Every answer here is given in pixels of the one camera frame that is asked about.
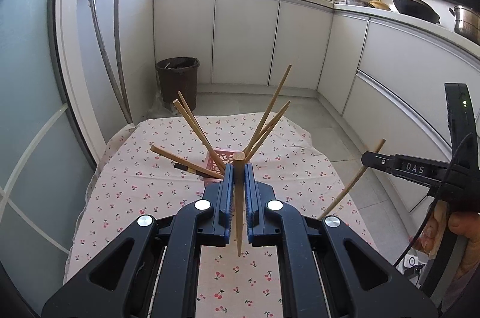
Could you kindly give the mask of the black chopstick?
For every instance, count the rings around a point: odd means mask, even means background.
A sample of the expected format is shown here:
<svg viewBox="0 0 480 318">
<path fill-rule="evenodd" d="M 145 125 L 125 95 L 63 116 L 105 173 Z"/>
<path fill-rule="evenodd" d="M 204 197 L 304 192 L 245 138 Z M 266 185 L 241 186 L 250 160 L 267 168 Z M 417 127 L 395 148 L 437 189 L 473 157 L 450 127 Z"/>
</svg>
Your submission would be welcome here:
<svg viewBox="0 0 480 318">
<path fill-rule="evenodd" d="M 204 172 L 202 172 L 198 169 L 193 169 L 193 168 L 188 167 L 187 165 L 183 165 L 181 163 L 175 163 L 174 168 L 182 170 L 182 171 L 190 173 L 190 174 L 195 174 L 195 175 L 198 175 L 198 176 L 201 176 L 201 177 L 210 177 L 209 174 L 205 174 Z"/>
</svg>

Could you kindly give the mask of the cherry print tablecloth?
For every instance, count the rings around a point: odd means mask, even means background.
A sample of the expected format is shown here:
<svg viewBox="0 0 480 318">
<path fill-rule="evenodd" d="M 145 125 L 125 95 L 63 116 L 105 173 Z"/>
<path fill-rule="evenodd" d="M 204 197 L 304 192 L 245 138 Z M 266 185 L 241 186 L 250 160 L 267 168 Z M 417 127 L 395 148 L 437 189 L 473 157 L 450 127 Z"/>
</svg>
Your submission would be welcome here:
<svg viewBox="0 0 480 318">
<path fill-rule="evenodd" d="M 109 241 L 143 214 L 163 218 L 201 198 L 200 177 L 176 169 L 152 152 L 168 152 L 205 165 L 208 151 L 182 117 L 151 119 L 117 133 L 89 185 L 66 275 L 72 277 Z M 330 160 L 315 149 L 310 134 L 287 118 L 278 122 L 251 158 L 257 181 L 278 200 L 317 217 L 343 190 Z M 201 253 L 196 303 L 198 317 L 280 317 L 277 253 L 248 242 L 205 247 Z"/>
</svg>

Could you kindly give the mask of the white power strip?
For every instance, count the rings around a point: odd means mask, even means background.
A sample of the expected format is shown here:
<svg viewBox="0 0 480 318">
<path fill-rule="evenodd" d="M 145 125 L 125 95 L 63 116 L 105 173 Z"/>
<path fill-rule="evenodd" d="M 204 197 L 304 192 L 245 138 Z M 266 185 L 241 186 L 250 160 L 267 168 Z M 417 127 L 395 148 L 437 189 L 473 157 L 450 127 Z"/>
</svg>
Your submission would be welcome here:
<svg viewBox="0 0 480 318">
<path fill-rule="evenodd" d="M 424 267 L 425 263 L 420 261 L 416 255 L 407 254 L 402 258 L 397 269 L 407 278 L 411 278 L 418 276 Z"/>
</svg>

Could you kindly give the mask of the plastic bag of vegetables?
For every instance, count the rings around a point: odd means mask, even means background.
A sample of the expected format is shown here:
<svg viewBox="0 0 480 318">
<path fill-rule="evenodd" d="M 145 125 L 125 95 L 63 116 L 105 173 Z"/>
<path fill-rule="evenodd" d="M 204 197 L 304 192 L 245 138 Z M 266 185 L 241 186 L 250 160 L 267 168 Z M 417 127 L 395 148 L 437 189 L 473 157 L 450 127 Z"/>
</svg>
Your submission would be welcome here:
<svg viewBox="0 0 480 318">
<path fill-rule="evenodd" d="M 164 117 L 173 117 L 176 113 L 171 111 L 170 107 L 165 107 L 163 104 L 163 99 L 160 94 L 155 96 L 155 99 L 146 113 L 148 119 L 154 118 L 164 118 Z"/>
</svg>

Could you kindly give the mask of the dark brown trash bin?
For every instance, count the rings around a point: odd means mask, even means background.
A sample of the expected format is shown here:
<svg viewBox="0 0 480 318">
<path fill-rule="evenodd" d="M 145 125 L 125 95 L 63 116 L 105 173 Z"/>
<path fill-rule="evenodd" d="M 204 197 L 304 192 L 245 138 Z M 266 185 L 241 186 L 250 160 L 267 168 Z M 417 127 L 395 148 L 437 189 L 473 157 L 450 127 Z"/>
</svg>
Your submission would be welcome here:
<svg viewBox="0 0 480 318">
<path fill-rule="evenodd" d="M 160 82 L 162 105 L 165 108 L 173 108 L 173 101 L 180 91 L 190 110 L 195 110 L 199 66 L 200 62 L 197 58 L 189 57 L 167 58 L 155 64 Z"/>
</svg>

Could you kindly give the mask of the steel pot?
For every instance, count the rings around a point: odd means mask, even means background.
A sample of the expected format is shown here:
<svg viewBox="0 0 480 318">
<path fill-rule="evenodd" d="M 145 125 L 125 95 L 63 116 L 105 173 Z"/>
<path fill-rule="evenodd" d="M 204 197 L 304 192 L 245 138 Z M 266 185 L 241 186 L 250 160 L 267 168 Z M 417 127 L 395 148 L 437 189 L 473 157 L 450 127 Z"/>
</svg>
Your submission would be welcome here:
<svg viewBox="0 0 480 318">
<path fill-rule="evenodd" d="M 449 11 L 455 18 L 454 32 L 479 45 L 479 13 L 463 5 L 455 5 L 453 8 L 449 8 Z"/>
</svg>

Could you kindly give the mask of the black frying pan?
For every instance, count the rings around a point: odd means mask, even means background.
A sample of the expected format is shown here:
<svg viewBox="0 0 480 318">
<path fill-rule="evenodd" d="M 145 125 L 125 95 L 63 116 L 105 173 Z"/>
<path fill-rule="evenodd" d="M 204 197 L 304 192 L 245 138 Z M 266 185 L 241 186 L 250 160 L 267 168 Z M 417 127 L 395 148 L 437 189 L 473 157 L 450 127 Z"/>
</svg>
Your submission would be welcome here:
<svg viewBox="0 0 480 318">
<path fill-rule="evenodd" d="M 439 15 L 422 0 L 392 0 L 396 9 L 405 15 L 422 19 L 433 24 L 440 22 Z"/>
</svg>

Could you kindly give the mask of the dark-handled broom pole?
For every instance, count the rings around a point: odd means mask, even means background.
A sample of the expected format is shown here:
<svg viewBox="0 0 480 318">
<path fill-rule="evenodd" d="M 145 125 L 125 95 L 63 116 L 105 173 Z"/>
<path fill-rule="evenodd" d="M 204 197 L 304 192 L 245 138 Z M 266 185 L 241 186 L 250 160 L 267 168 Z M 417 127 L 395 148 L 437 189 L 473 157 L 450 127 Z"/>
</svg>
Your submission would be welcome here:
<svg viewBox="0 0 480 318">
<path fill-rule="evenodd" d="M 124 117 L 128 124 L 133 122 L 131 110 L 128 102 L 128 93 L 126 90 L 123 62 L 120 47 L 120 0 L 113 0 L 113 33 L 115 46 L 115 60 L 117 66 L 117 73 L 120 81 L 120 94 L 124 103 Z"/>
</svg>

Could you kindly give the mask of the blue-handled mop pole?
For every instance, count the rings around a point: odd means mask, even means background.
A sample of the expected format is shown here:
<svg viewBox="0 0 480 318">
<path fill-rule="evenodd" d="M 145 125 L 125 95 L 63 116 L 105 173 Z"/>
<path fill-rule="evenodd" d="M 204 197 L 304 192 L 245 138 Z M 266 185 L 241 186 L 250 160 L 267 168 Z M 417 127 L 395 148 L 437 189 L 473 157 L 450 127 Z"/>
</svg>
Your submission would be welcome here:
<svg viewBox="0 0 480 318">
<path fill-rule="evenodd" d="M 119 76 L 118 73 L 115 74 L 114 70 L 112 68 L 111 61 L 108 56 L 107 48 L 103 40 L 103 36 L 100 30 L 99 22 L 98 22 L 98 14 L 97 14 L 97 6 L 96 6 L 96 1 L 95 0 L 88 0 L 88 4 L 90 7 L 90 13 L 92 17 L 92 22 L 94 26 L 94 32 L 97 40 L 97 46 L 99 48 L 99 52 L 103 61 L 103 66 L 106 70 L 107 78 L 109 80 L 109 83 L 112 87 L 112 91 L 114 93 L 114 96 L 116 98 L 116 101 L 120 107 L 121 112 L 124 115 L 124 103 L 122 96 L 120 94 L 120 81 L 119 81 Z"/>
</svg>

